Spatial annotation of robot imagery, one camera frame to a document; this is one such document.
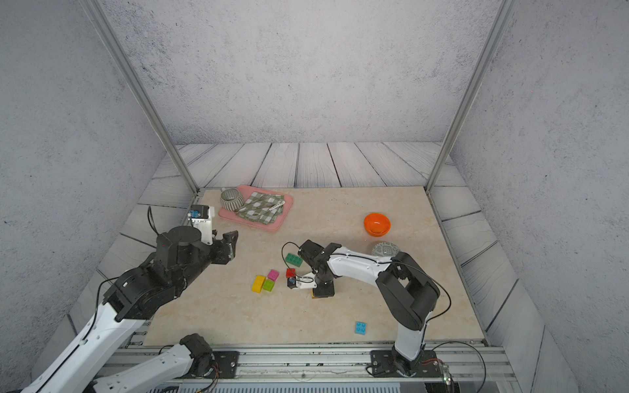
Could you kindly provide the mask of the cyan small lego brick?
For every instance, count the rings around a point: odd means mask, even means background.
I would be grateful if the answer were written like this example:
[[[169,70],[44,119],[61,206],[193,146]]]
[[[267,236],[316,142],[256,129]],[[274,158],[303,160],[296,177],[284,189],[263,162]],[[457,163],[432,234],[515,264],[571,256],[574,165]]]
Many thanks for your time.
[[[356,322],[355,323],[355,333],[358,335],[364,336],[366,334],[366,323]]]

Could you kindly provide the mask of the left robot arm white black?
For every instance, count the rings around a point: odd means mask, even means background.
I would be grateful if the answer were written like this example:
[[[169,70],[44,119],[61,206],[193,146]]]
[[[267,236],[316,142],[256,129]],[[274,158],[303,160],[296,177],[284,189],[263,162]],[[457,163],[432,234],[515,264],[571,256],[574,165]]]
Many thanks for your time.
[[[179,226],[157,237],[157,249],[136,268],[113,280],[95,307],[93,318],[26,392],[146,392],[175,378],[219,378],[210,345],[191,334],[123,372],[96,375],[123,342],[164,305],[178,299],[210,265],[226,265],[236,254],[238,232],[221,239]]]

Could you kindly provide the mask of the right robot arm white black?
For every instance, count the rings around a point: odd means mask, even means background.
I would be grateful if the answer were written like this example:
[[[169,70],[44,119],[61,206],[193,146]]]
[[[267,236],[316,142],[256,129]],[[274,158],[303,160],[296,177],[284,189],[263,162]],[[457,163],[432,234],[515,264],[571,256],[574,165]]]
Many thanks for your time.
[[[392,349],[373,351],[370,374],[375,378],[395,373],[403,377],[420,375],[424,362],[425,333],[442,294],[439,284],[405,252],[374,256],[354,252],[338,243],[327,247],[305,241],[297,255],[311,268],[297,278],[295,289],[311,289],[314,298],[335,295],[334,280],[352,278],[378,288],[391,315],[398,322]]]

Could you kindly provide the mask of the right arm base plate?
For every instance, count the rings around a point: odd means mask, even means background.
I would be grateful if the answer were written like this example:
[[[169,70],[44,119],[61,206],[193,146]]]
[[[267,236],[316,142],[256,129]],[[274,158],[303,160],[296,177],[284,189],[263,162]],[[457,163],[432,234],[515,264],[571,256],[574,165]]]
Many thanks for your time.
[[[395,350],[372,350],[370,374],[375,378],[440,378],[440,360],[434,350],[423,350],[414,360],[407,360]]]

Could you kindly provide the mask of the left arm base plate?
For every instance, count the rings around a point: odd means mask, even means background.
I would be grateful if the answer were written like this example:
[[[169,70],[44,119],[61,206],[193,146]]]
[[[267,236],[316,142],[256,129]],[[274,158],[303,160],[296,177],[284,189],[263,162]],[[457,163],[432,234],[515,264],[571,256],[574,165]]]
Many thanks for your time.
[[[213,380],[236,378],[239,355],[236,350],[214,351],[205,377]]]

